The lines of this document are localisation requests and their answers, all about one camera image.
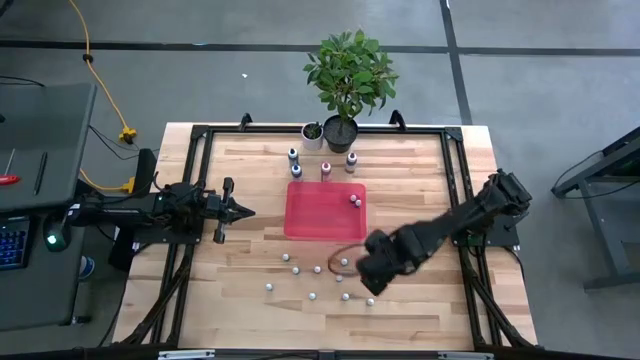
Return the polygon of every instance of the keyboard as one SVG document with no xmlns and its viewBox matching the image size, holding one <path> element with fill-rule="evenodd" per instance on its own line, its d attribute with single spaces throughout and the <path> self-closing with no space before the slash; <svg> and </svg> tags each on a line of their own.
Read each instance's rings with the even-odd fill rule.
<svg viewBox="0 0 640 360">
<path fill-rule="evenodd" d="M 35 223 L 29 216 L 0 218 L 0 271 L 27 267 Z"/>
</svg>

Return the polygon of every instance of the potted plant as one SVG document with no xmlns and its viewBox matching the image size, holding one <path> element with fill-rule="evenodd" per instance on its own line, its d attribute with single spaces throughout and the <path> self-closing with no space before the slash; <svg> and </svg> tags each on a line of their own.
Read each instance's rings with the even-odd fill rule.
<svg viewBox="0 0 640 360">
<path fill-rule="evenodd" d="M 322 148 L 322 125 L 319 122 L 308 123 L 302 128 L 302 145 L 307 150 Z"/>
<path fill-rule="evenodd" d="M 364 105 L 369 105 L 369 115 L 380 99 L 380 109 L 387 96 L 394 98 L 393 89 L 398 78 L 389 65 L 393 63 L 386 53 L 380 52 L 378 40 L 367 38 L 362 30 L 351 37 L 347 31 L 323 40 L 318 53 L 307 54 L 311 64 L 307 84 L 320 89 L 318 97 L 327 104 L 329 111 L 338 111 L 324 123 L 324 138 L 336 153 L 349 150 L 358 135 L 355 117 Z"/>
</svg>

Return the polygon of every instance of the yellow cable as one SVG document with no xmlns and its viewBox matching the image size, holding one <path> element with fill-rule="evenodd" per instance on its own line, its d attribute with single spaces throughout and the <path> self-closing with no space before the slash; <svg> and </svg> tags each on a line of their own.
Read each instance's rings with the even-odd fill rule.
<svg viewBox="0 0 640 360">
<path fill-rule="evenodd" d="M 87 180 L 87 182 L 89 183 L 89 185 L 93 186 L 94 188 L 98 189 L 98 190 L 102 190 L 102 191 L 120 191 L 120 190 L 124 190 L 124 188 L 122 186 L 120 187 L 105 187 L 105 186 L 100 186 L 96 183 L 94 183 L 93 181 L 91 181 L 91 179 L 89 179 L 89 177 L 87 176 L 87 173 L 84 172 L 84 170 L 80 169 L 80 174 L 82 174 L 82 177 Z"/>
<path fill-rule="evenodd" d="M 86 54 L 87 55 L 91 55 L 91 53 L 90 53 L 91 49 L 90 49 L 90 46 L 89 46 L 89 29 L 87 28 L 87 23 L 84 21 L 84 17 L 82 16 L 82 13 L 80 12 L 80 9 L 78 8 L 78 6 L 76 6 L 76 3 L 73 0 L 69 0 L 69 3 L 71 4 L 71 6 L 73 6 L 73 9 L 78 14 L 78 17 L 80 18 L 80 22 L 82 22 L 82 28 L 84 29 L 84 39 L 85 39 L 85 43 L 87 45 Z M 87 66 L 89 67 L 89 70 L 91 71 L 93 76 L 96 78 L 96 80 L 98 80 L 98 83 L 102 87 L 102 90 L 104 90 L 104 93 L 107 95 L 107 99 L 109 99 L 109 102 L 111 103 L 111 106 L 113 106 L 113 109 L 118 114 L 118 117 L 120 118 L 120 121 L 122 122 L 122 126 L 124 126 L 124 132 L 129 131 L 130 128 L 127 125 L 127 123 L 124 121 L 124 117 L 122 116 L 122 113 L 120 112 L 120 109 L 118 108 L 116 103 L 113 101 L 113 98 L 111 97 L 111 94 L 109 93 L 109 90 L 107 89 L 107 86 L 104 84 L 104 82 L 102 81 L 100 76 L 98 76 L 98 73 L 93 69 L 93 66 L 91 66 L 91 62 L 89 61 L 89 59 L 85 60 L 85 63 L 87 63 Z"/>
</svg>

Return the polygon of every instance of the plant pot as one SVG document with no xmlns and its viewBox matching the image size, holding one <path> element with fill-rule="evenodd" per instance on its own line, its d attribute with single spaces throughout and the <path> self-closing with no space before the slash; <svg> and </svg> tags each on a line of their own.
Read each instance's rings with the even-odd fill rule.
<svg viewBox="0 0 640 360">
<path fill-rule="evenodd" d="M 311 151 L 322 149 L 322 143 L 324 142 L 324 138 L 322 137 L 322 135 L 324 134 L 322 126 L 320 126 L 320 135 L 315 139 L 311 139 L 305 134 L 305 129 L 315 124 L 317 123 L 308 123 L 307 125 L 302 127 L 302 130 L 300 130 L 300 134 L 302 135 L 302 145 L 304 146 L 305 149 L 311 150 Z"/>
<path fill-rule="evenodd" d="M 324 122 L 324 138 L 334 153 L 349 151 L 357 136 L 358 124 L 354 120 L 343 122 L 339 115 L 334 115 Z"/>
</svg>

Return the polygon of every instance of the black pot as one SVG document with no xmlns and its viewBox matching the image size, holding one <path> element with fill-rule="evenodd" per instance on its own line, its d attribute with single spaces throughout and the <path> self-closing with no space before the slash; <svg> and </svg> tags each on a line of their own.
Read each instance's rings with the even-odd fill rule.
<svg viewBox="0 0 640 360">
<path fill-rule="evenodd" d="M 342 121 L 340 115 L 333 115 L 324 122 L 324 138 L 331 151 L 342 154 L 347 152 L 358 136 L 358 124 L 354 120 Z"/>
</svg>

